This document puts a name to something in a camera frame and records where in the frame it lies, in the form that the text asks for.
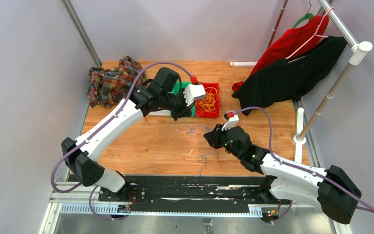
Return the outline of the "metal clothes rack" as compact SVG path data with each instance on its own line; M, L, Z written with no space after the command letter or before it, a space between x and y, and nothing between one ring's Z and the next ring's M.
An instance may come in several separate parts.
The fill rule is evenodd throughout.
M370 41L374 46L374 39L371 39L370 23L367 22L371 11L368 13L367 6L369 0L329 0L335 7L337 21L345 24L346 30L350 30L356 42ZM323 109L323 113L318 116L312 125L309 134L314 139L314 144L325 148L360 148L369 147L373 142L372 118L370 111L370 91L366 91L366 81L370 81L370 71L373 51L367 55L359 65L350 65L348 60L352 57L350 44L344 49L337 63L329 73L328 77L318 83L318 85L305 97L302 98L303 107L310 114L314 114L314 108L318 107L320 99L326 98L326 91L329 92L331 85L337 84L332 91ZM280 141L290 143L294 135L294 120L296 118L293 104L290 104L290 111L279 114L279 107L285 104L275 104L268 108L273 123L273 142L280 145ZM291 122L281 127L279 120Z

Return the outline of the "red shirt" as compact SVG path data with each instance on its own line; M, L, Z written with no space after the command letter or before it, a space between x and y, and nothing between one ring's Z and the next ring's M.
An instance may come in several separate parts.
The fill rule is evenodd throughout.
M245 81L234 83L233 97L260 92L286 79L289 70L287 60L301 56L313 49L322 39L329 23L327 15L314 16L304 26L287 30L260 57Z

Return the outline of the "black shirt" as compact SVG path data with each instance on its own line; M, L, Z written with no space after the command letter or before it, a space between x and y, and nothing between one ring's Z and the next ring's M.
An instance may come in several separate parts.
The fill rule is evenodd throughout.
M232 94L244 115L248 107L266 108L276 102L300 100L326 78L347 45L343 37L329 36L312 49L290 59L279 59L250 75Z

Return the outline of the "plaid flannel shirt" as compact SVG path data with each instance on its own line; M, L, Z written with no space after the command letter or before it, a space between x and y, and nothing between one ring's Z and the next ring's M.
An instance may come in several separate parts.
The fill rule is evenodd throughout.
M117 105L142 69L142 65L129 56L122 58L114 69L90 68L87 92L89 105L92 108L97 105L106 108Z

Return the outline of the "white plastic bin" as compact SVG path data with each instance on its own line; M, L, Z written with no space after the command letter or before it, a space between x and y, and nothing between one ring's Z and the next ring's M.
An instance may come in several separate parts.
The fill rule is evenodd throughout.
M171 116L171 111L170 110L154 111L154 112L150 112L149 116L165 116L165 117L170 117Z

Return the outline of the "metal corner post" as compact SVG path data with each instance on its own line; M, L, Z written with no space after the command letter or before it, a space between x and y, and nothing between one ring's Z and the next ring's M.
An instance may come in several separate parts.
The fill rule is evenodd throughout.
M88 51L91 59L93 60L94 64L97 67L102 66L101 59L99 58L94 46L91 43L90 38L88 37L86 30L84 29L81 20L79 19L79 16L77 12L74 9L74 6L70 0L61 0L61 3L69 16L72 24L74 25L76 31L78 32L78 35L80 36L86 50Z

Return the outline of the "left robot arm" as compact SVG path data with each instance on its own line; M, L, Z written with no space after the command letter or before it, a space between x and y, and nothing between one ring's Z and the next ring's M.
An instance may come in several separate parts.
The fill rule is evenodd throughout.
M174 94L172 89L179 82L177 72L162 67L153 79L133 85L127 96L95 127L76 139L63 140L61 162L78 177L81 185L106 188L117 201L125 201L130 195L128 182L119 172L98 163L98 159L127 128L151 112L168 110L174 120L191 115L195 102L205 97L205 89L193 82Z

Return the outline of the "red plastic bin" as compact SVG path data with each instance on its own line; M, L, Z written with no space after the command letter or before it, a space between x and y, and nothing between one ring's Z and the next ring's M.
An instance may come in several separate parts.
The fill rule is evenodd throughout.
M220 87L218 83L202 82L206 96L195 103L195 116L206 118L218 118L220 113Z

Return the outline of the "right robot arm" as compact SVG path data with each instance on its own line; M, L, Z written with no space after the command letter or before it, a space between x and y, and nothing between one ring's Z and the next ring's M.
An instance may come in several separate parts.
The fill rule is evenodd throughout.
M342 168L311 167L273 156L270 150L253 144L240 126L223 131L217 124L204 138L210 147L224 148L248 171L265 175L259 189L263 202L278 199L308 204L338 223L350 224L358 205L354 198L360 198L362 192Z

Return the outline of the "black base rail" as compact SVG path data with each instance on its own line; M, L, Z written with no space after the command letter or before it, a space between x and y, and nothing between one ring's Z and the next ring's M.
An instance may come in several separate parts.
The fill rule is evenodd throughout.
M117 193L100 189L98 201L122 202L133 211L175 213L245 213L249 205L284 207L261 176L127 175L127 187Z

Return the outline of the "green hanger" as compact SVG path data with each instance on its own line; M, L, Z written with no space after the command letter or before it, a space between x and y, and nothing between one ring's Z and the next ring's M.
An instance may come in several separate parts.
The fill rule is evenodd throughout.
M300 19L297 20L297 22L293 25L292 28L297 28L303 21L305 21L305 20L311 20L314 17L314 14L312 14L310 12L310 10L312 8L311 0L309 0L308 3L309 3L308 10L306 11L306 13Z

